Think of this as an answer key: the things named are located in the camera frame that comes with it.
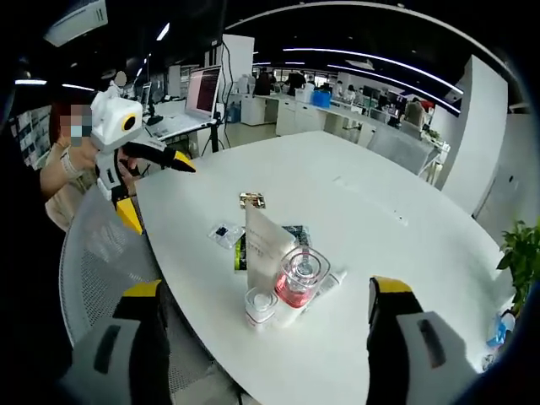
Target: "bracelet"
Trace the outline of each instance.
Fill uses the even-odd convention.
[[[70,148],[71,148],[71,146],[68,146],[67,148],[64,149],[64,151],[62,152],[62,155],[60,157],[60,161],[62,162],[62,167],[63,167],[64,171],[66,172],[67,178],[69,180],[75,180],[75,179],[79,178],[84,173],[84,171],[83,170],[75,170],[75,168],[73,167],[73,163],[71,163],[71,159],[69,158],[69,149]]]

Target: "green leaves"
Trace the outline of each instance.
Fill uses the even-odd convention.
[[[512,232],[503,232],[503,237],[505,243],[500,249],[505,255],[497,268],[510,268],[516,288],[514,310],[517,313],[527,299],[531,284],[540,280],[540,217],[533,228],[516,221]]]

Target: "white round table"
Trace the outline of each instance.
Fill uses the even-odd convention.
[[[157,262],[214,358],[263,405],[363,403],[369,390],[372,275],[409,284],[466,343],[476,370],[497,311],[498,246],[445,195],[364,148],[325,132],[251,143],[137,183]],[[208,238],[245,224],[241,192],[261,192],[281,225],[306,225],[312,245],[348,276],[292,327],[257,333],[245,319],[246,276]]]

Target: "pink liquid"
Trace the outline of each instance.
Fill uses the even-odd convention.
[[[290,289],[287,283],[287,276],[280,274],[275,288],[278,297],[292,306],[293,308],[301,308],[308,303],[312,296],[312,290],[307,291],[293,291]]]

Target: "office workstation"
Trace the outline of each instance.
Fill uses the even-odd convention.
[[[96,403],[473,395],[526,324],[498,269],[508,251],[477,221],[514,186],[495,174],[506,77],[473,53],[444,75],[370,51],[352,26],[350,51],[291,48],[323,44],[316,27],[264,36],[298,12],[352,8],[368,24],[370,8],[211,3],[197,24],[185,4],[150,10],[153,40],[122,54],[127,80],[80,89],[98,180],[63,240],[61,386]],[[117,158],[146,170],[124,175]]]

